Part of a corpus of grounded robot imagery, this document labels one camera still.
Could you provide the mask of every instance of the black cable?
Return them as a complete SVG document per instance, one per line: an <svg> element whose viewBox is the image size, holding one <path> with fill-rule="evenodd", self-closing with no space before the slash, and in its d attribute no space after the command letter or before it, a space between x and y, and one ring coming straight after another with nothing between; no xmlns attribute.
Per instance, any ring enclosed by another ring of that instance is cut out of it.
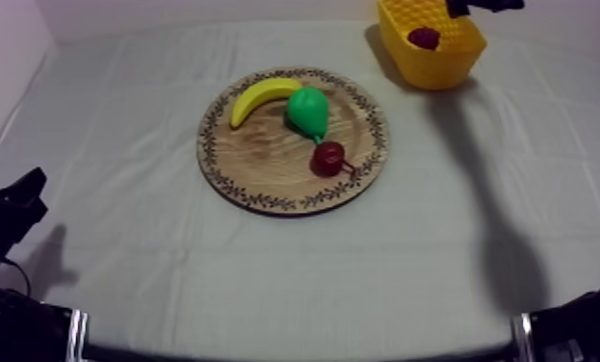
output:
<svg viewBox="0 0 600 362"><path fill-rule="evenodd" d="M15 267L19 272L21 272L21 275L23 275L23 280L25 280L25 297L30 297L32 295L32 284L30 284L30 278L28 278L28 275L25 273L25 271L23 270L23 268L21 268L18 264L16 264L16 262L8 259L8 258L1 258L1 263L3 264L7 264L11 267Z"/></svg>

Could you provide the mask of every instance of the decorative plate border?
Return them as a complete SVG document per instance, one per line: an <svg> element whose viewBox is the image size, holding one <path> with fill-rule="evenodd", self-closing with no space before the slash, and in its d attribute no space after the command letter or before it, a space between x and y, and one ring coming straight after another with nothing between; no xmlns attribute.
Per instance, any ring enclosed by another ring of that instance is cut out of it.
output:
<svg viewBox="0 0 600 362"><path fill-rule="evenodd" d="M237 98L246 89L255 83L268 78L319 78L322 82L331 84L337 88L344 89L353 99L355 105L363 111L365 121L368 124L368 131L374 138L375 150L367 156L361 166L355 169L352 177L347 182L338 184L318 191L315 194L307 195L303 198L289 199L288 197L279 198L269 194L251 194L247 188L240 187L235 181L222 174L217 168L217 145L214 129L219 126L219 119L223 116L225 106L232 98ZM364 189L359 188L363 183L367 183L365 188L371 185L373 179L367 182L370 176L376 177L373 173L377 168L382 168L387 159L389 135L387 135L387 126L382 111L371 101L371 96L353 85L354 82L339 74L312 67L292 67L292 68L273 68L251 74L237 83L230 93L225 95L223 92L208 108L199 125L197 140L197 158L208 182L224 196L235 201L249 209L255 208L256 211L264 211L274 214L275 212L293 215L319 212L322 210L312 210L320 206L321 203L340 198L351 191L360 194Z"/></svg>

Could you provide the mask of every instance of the apple stem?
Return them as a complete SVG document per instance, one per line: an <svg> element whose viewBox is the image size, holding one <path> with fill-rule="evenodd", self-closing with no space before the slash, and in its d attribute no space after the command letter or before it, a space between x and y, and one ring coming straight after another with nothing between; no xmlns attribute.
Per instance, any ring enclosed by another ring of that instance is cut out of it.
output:
<svg viewBox="0 0 600 362"><path fill-rule="evenodd" d="M349 162L347 162L347 160L343 161L343 162L342 162L342 164L343 164L344 166L346 166L346 167L348 167L348 168L349 168L349 172L350 172L352 175L355 175L355 166L354 166L354 165L352 165L352 164L350 164Z"/></svg>

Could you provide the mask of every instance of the plastic fruit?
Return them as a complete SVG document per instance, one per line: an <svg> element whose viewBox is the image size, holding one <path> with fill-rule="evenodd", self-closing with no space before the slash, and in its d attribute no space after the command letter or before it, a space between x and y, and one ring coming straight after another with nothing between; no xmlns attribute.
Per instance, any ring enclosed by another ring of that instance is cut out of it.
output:
<svg viewBox="0 0 600 362"><path fill-rule="evenodd" d="M255 108L275 99L288 98L300 89L301 83L291 78L270 78L250 86L234 104L230 127L239 128Z"/></svg>
<svg viewBox="0 0 600 362"><path fill-rule="evenodd" d="M429 50L436 50L439 46L441 34L432 28L418 28L412 30L407 36L407 40L412 44Z"/></svg>
<svg viewBox="0 0 600 362"><path fill-rule="evenodd" d="M315 88L297 90L288 100L288 117L304 135L319 144L328 128L328 99Z"/></svg>
<svg viewBox="0 0 600 362"><path fill-rule="evenodd" d="M333 177L340 173L343 166L347 166L351 172L355 171L355 167L345 161L345 147L341 143L323 142L315 147L311 168L317 175Z"/></svg>

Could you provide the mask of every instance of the white wall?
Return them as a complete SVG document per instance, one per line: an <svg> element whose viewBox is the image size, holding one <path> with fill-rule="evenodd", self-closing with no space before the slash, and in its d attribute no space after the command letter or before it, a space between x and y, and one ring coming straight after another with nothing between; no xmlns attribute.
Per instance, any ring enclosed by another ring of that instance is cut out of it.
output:
<svg viewBox="0 0 600 362"><path fill-rule="evenodd" d="M37 0L58 41L188 21L369 19L376 0ZM485 31L600 58L600 0L525 0L527 9L474 11Z"/></svg>
<svg viewBox="0 0 600 362"><path fill-rule="evenodd" d="M0 0L0 132L52 42L33 0Z"/></svg>

